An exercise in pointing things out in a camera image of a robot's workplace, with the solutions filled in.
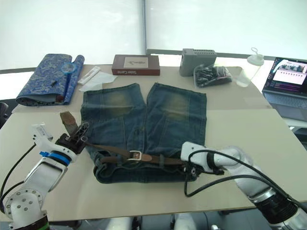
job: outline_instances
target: denim shorts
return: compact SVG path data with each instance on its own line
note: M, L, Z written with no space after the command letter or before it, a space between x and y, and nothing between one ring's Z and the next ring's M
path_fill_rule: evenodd
M181 145L190 141L204 145L206 94L155 83L147 103L139 84L84 93L82 121L88 122L91 144L138 150L160 157L180 158ZM184 181L182 168L121 161L109 151L86 147L101 183ZM118 163L100 163L117 156Z

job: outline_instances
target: gray power supply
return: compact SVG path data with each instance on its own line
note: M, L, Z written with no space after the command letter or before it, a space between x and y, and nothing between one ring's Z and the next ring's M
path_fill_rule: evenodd
M212 65L216 57L216 52L211 49L183 49L179 73L182 77L193 76L195 67L201 64Z

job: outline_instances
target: blue paisley fabric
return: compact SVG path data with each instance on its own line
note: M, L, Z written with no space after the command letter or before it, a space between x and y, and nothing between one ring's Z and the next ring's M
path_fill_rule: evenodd
M47 54L17 96L17 103L27 106L69 104L83 67L84 57L78 55L73 62L76 70L65 74L62 66L71 60L70 55Z

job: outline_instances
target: plastic bag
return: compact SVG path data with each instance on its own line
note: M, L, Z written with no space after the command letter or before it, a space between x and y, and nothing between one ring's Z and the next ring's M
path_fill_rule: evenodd
M225 66L199 65L195 67L193 76L194 84L199 88L232 82L232 76Z

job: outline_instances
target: gray device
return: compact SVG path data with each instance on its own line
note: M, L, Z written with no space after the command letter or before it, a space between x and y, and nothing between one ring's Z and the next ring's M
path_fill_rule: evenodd
M179 73L182 77L193 76L195 67L201 64L212 65L216 57L216 52L211 49L183 49Z
M280 116L307 121L307 62L277 57L262 93Z

